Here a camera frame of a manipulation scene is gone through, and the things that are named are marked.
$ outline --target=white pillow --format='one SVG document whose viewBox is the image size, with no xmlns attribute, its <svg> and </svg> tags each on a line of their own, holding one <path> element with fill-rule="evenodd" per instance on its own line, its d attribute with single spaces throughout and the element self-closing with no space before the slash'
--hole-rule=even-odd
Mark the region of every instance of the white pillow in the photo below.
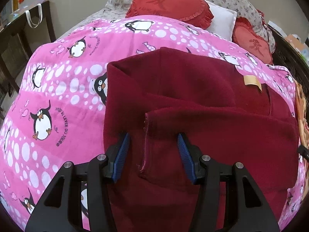
<svg viewBox="0 0 309 232">
<path fill-rule="evenodd" d="M 222 8 L 207 0 L 205 1 L 209 5 L 211 13 L 214 15 L 214 18 L 211 21 L 211 25 L 207 28 L 207 31 L 219 35 L 220 37 L 225 38 L 231 42 L 233 29 L 237 18 L 237 12 Z"/>
</svg>

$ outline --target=maroon sweatshirt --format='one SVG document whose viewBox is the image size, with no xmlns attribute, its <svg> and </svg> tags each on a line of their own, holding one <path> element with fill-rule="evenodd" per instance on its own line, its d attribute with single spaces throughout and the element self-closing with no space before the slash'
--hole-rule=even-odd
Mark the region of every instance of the maroon sweatshirt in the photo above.
<svg viewBox="0 0 309 232">
<path fill-rule="evenodd" d="M 185 132 L 220 163 L 242 162 L 279 219 L 298 172 L 297 121 L 281 96 L 244 84 L 234 65 L 161 48 L 108 64 L 104 146 L 126 131 L 121 179 L 109 187 L 118 232 L 187 232 L 199 186 L 177 149 Z M 221 188 L 218 228 L 224 219 Z"/>
</svg>

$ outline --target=bag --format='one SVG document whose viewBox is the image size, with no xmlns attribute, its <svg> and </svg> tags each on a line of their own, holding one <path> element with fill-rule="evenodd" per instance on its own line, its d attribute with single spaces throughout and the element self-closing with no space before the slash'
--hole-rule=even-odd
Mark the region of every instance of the bag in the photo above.
<svg viewBox="0 0 309 232">
<path fill-rule="evenodd" d="M 31 20 L 31 16 L 30 16 L 30 12 L 29 10 L 26 10 L 25 13 L 26 13 L 26 17 L 27 17 L 27 21 L 28 21 L 28 24 L 31 28 L 36 28 L 38 27 L 38 25 L 42 22 L 42 19 L 43 19 L 43 12 L 42 12 L 42 5 L 40 3 L 38 3 L 38 7 L 39 7 L 39 22 L 37 24 L 33 23 L 32 20 Z"/>
</svg>

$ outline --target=bed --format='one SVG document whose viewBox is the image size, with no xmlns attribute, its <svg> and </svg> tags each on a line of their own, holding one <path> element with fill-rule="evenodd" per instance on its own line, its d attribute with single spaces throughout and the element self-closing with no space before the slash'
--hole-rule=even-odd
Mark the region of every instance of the bed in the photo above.
<svg viewBox="0 0 309 232">
<path fill-rule="evenodd" d="M 275 52 L 275 39 L 279 38 L 263 26 L 259 12 L 247 0 L 208 1 L 247 17 L 255 33 L 268 41 L 270 52 Z M 269 68 L 235 43 L 193 25 L 160 16 L 125 18 L 131 2 L 109 0 L 103 10 L 57 41 L 40 46 L 27 64 L 20 93 L 0 130 L 1 203 L 22 229 L 64 162 L 84 163 L 104 152 L 106 71 L 112 61 L 161 47 L 225 60 L 243 76 L 255 75 L 260 83 L 275 90 L 295 116 L 297 89 L 291 77 L 303 77 L 302 70 L 288 67 L 290 73 L 281 63 L 279 52 L 274 53 L 277 66 Z M 283 211 L 277 214 L 281 229 L 303 201 L 306 165 L 301 156 L 297 164 L 296 184 L 284 192 L 288 198 Z M 82 199 L 84 227 L 89 228 L 87 195 Z"/>
</svg>

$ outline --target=red heart-shaped pillow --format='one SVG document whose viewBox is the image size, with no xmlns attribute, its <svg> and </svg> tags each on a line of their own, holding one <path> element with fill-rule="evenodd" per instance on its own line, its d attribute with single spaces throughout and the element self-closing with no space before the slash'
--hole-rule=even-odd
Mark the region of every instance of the red heart-shaped pillow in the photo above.
<svg viewBox="0 0 309 232">
<path fill-rule="evenodd" d="M 160 15 L 207 29 L 214 18 L 205 0 L 133 0 L 126 18 Z"/>
<path fill-rule="evenodd" d="M 238 21 L 233 31 L 233 42 L 256 56 L 264 64 L 272 64 L 268 43 L 258 36 L 247 23 Z"/>
</svg>

